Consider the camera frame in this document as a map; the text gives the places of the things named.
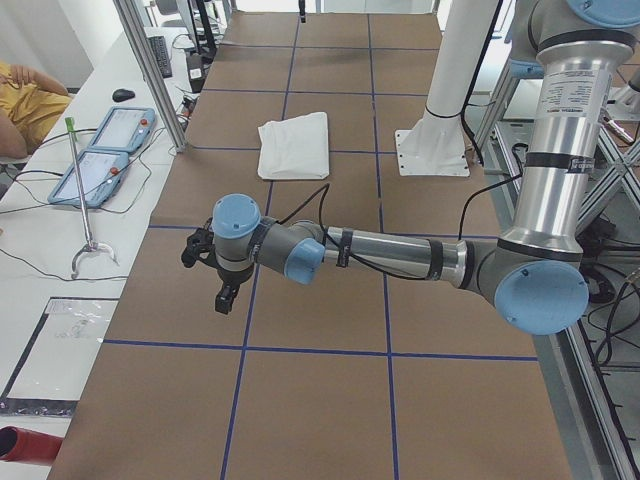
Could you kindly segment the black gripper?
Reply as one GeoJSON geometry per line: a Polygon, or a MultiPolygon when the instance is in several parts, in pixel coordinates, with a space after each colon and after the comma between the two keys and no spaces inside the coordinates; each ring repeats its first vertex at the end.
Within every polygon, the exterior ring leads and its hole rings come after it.
{"type": "Polygon", "coordinates": [[[229,314],[233,303],[243,283],[249,281],[253,275],[252,269],[241,271],[218,270],[218,276],[222,280],[222,287],[215,297],[215,311],[229,314]]]}

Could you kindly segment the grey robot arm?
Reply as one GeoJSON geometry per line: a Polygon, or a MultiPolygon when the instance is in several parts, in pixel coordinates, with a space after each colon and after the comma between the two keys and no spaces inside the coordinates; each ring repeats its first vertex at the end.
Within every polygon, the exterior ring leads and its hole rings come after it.
{"type": "Polygon", "coordinates": [[[549,335],[573,325],[589,301],[578,270],[578,214],[615,70],[639,35],[635,1],[520,1],[511,61],[542,73],[542,87],[511,226],[494,240],[452,243],[374,234],[295,216],[263,215],[244,194],[218,200],[206,227],[208,259],[228,313],[256,266],[310,283],[324,262],[358,263],[406,281],[445,281],[490,303],[516,328],[549,335]]]}

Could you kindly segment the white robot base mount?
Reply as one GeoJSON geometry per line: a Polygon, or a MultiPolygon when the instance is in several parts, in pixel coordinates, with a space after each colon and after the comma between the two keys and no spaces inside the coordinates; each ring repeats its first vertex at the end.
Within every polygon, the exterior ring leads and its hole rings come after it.
{"type": "Polygon", "coordinates": [[[412,129],[395,132],[402,176],[470,175],[463,110],[500,10],[499,1],[458,0],[451,4],[423,116],[412,129]]]}

